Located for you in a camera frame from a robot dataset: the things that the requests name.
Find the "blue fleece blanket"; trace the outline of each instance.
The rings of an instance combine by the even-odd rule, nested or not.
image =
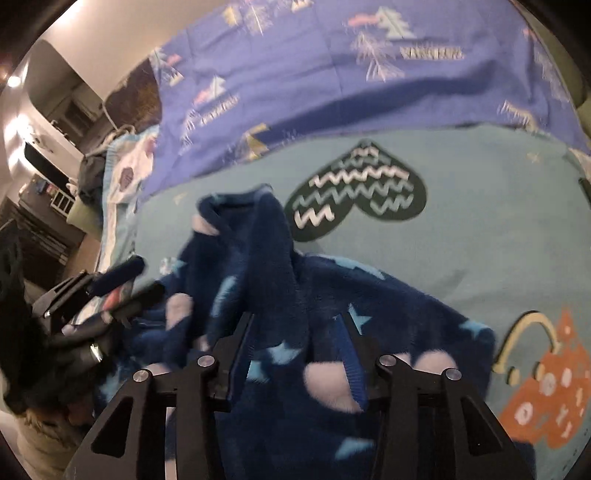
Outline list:
[[[316,135],[487,122],[587,151],[506,0],[238,0],[151,60],[163,118],[144,199]]]
[[[339,313],[348,311],[384,352],[425,371],[458,367],[485,395],[492,330],[376,268],[295,251],[269,187],[203,199],[193,228],[161,279],[166,301],[134,323],[102,400],[136,368],[185,366],[231,333],[240,312],[253,312],[245,389],[217,418],[229,479],[368,477],[376,418],[361,413],[363,392],[339,394],[323,370],[344,356],[334,334]]]

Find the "tree print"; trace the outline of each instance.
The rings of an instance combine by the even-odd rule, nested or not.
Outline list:
[[[392,56],[387,50],[392,44],[380,41],[367,33],[360,33],[351,47],[357,51],[357,63],[362,64],[369,60],[368,71],[365,79],[368,82],[391,80],[404,77],[404,72],[390,63]]]
[[[378,27],[388,30],[386,38],[389,40],[401,38],[416,38],[410,31],[408,23],[402,19],[402,15],[388,7],[380,7],[376,13]]]

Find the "white wall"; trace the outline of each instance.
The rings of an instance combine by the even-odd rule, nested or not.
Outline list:
[[[22,165],[17,165],[12,172],[12,183],[8,187],[6,196],[12,200],[13,203],[18,203],[18,192],[23,185],[28,184],[33,178],[33,173],[28,171]]]
[[[152,49],[227,0],[77,0],[41,37],[102,99]]]

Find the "star pattern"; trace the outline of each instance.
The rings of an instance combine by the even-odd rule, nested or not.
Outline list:
[[[267,349],[274,365],[287,365],[301,352],[301,348],[289,348],[285,340]]]
[[[374,446],[374,441],[369,439],[356,439],[347,437],[340,444],[339,449],[335,453],[335,460],[345,460],[350,456],[369,450]]]
[[[262,364],[260,360],[251,361],[251,366],[248,368],[248,375],[246,376],[246,379],[257,383],[267,383],[269,381],[269,378],[262,370]]]
[[[353,304],[349,304],[349,314],[351,315],[351,318],[353,319],[353,322],[355,323],[355,326],[357,327],[358,332],[363,335],[363,332],[361,331],[361,327],[363,325],[365,325],[366,323],[368,323],[372,318],[371,317],[366,317],[363,315],[358,315],[357,312],[355,311],[355,307],[353,307]]]
[[[478,337],[478,334],[480,334],[481,331],[487,329],[488,327],[483,323],[467,320],[464,323],[460,324],[460,328],[461,330],[467,330],[468,332],[470,332],[472,334],[472,339],[475,340]]]

